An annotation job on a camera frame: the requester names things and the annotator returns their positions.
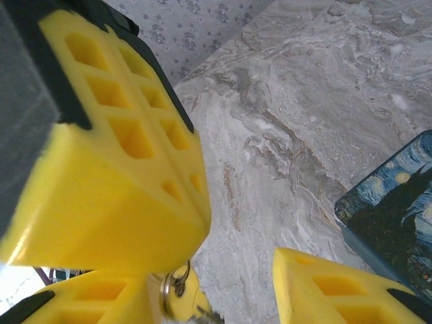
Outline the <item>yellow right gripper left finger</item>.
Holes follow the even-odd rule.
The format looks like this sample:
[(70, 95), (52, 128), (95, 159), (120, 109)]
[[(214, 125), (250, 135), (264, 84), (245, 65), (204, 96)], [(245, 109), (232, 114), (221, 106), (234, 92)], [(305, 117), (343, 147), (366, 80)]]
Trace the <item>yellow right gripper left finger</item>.
[(151, 323), (146, 275), (95, 270), (53, 283), (1, 315), (2, 323)]

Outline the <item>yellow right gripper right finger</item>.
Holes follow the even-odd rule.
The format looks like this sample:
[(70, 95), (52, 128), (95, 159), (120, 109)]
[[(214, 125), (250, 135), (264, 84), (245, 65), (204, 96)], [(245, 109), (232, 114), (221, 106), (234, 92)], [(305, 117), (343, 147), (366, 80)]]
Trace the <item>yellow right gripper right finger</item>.
[(291, 248), (276, 248), (281, 323), (426, 323), (427, 303), (402, 284)]

